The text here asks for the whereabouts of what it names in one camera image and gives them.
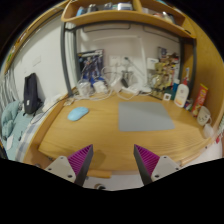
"gray mouse pad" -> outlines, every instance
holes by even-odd
[[[160,131],[174,129],[174,124],[161,103],[119,103],[120,131]]]

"computer mouse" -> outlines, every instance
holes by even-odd
[[[83,117],[85,114],[87,114],[88,112],[89,112],[89,110],[86,107],[76,107],[69,113],[68,119],[70,121],[77,121],[81,117]]]

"desk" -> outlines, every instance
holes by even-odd
[[[175,129],[120,132],[118,104],[124,101],[113,93],[106,100],[81,100],[63,107],[38,150],[56,159],[61,155],[69,156],[93,144],[94,156],[90,170],[137,171],[133,155],[134,144],[147,148],[159,156],[168,155],[178,162],[197,154],[211,141],[203,138],[202,127],[188,111],[177,107],[173,101],[160,101],[150,96],[135,96],[130,101],[162,103],[173,120]],[[79,121],[69,121],[67,119],[69,112],[80,106],[89,108],[89,113]]]

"white bottle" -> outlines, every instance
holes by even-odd
[[[187,101],[188,94],[189,94],[189,88],[187,86],[187,79],[185,79],[183,84],[180,84],[177,88],[177,93],[174,99],[174,103],[178,107],[184,107]]]

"white wall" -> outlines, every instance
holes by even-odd
[[[78,52],[104,49],[104,66],[110,65],[110,55],[129,56],[141,73],[145,74],[149,73],[146,68],[146,59],[158,58],[158,47],[166,48],[168,53],[175,52],[180,55],[179,38],[152,27],[132,24],[128,29],[128,26],[128,24],[105,24],[78,30]],[[110,28],[110,30],[100,30],[102,28]],[[124,69],[124,66],[121,66],[118,71],[121,72]],[[141,75],[134,67],[130,70],[138,76]]]
[[[86,27],[85,31],[105,28],[127,28],[127,24],[111,24],[101,26]],[[158,47],[167,48],[168,52],[180,53],[178,38],[161,32],[157,29],[145,27],[152,33],[143,31],[143,27],[132,25],[130,29],[100,30],[94,32],[83,32],[78,34],[78,52],[104,49],[104,65],[109,65],[110,55],[129,56],[137,67],[146,73],[146,58],[158,58]],[[60,50],[61,17],[49,22],[41,28],[21,49],[14,61],[15,82],[20,100],[23,100],[23,89],[25,77],[31,73],[36,73],[38,78],[38,96],[44,101],[47,97],[57,94],[66,94],[67,88],[64,80],[61,50]],[[72,45],[72,34],[66,35],[67,68],[71,87],[75,86],[76,74]],[[33,62],[40,58],[40,63],[33,65]]]
[[[66,94],[60,49],[61,16],[41,28],[22,48],[14,61],[14,76],[20,100],[23,100],[25,77],[37,75],[38,96],[44,101],[47,97]],[[40,63],[33,65],[40,57]],[[75,86],[71,77],[71,87]]]

